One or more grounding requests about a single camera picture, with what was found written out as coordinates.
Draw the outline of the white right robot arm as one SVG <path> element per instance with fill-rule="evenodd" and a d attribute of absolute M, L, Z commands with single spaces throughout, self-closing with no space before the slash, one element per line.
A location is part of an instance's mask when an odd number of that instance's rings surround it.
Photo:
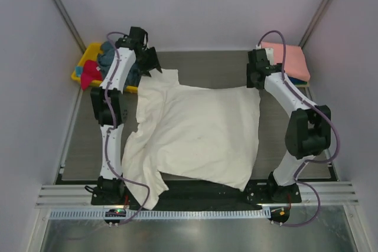
<path fill-rule="evenodd" d="M 282 65 L 273 64 L 273 59 L 271 48 L 257 46 L 249 51 L 247 87 L 269 93 L 288 115 L 286 152 L 279 166 L 269 174 L 265 187 L 252 192 L 250 197 L 255 202 L 300 202 L 296 179 L 309 161 L 329 148 L 331 111 L 298 91 L 288 76 L 282 74 Z"/>

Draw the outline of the cream white t shirt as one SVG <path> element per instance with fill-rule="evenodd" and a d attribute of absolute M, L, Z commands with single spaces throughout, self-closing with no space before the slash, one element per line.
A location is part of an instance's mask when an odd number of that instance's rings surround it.
<path fill-rule="evenodd" d="M 153 209 L 168 190 L 163 174 L 244 190 L 258 154 L 259 105 L 256 89 L 185 86 L 177 70 L 141 78 L 138 128 L 122 158 L 131 194 Z"/>

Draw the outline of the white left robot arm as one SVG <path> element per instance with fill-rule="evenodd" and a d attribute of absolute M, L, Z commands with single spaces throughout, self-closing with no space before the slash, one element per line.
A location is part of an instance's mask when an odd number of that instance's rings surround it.
<path fill-rule="evenodd" d="M 122 176 L 121 138 L 127 119 L 126 102 L 123 96 L 127 76 L 137 63 L 141 75 L 150 76 L 153 69 L 162 71 L 157 52 L 148 46 L 148 33 L 140 27 L 131 27 L 117 41 L 109 40 L 115 56 L 105 79 L 100 86 L 92 87 L 90 98 L 94 117 L 102 135 L 102 167 L 97 184 L 93 189 L 92 205 L 117 205 L 126 197 L 125 184 L 146 188 L 149 186 L 131 181 Z"/>

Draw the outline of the yellow plastic bin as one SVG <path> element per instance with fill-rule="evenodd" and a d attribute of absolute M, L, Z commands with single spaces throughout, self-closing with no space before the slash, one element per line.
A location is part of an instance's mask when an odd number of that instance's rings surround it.
<path fill-rule="evenodd" d="M 103 81 L 102 76 L 100 76 L 99 67 L 95 71 L 96 60 L 99 54 L 103 54 L 101 43 L 93 42 L 89 44 L 71 74 L 71 79 L 78 83 L 83 90 L 89 87 L 99 87 Z"/>

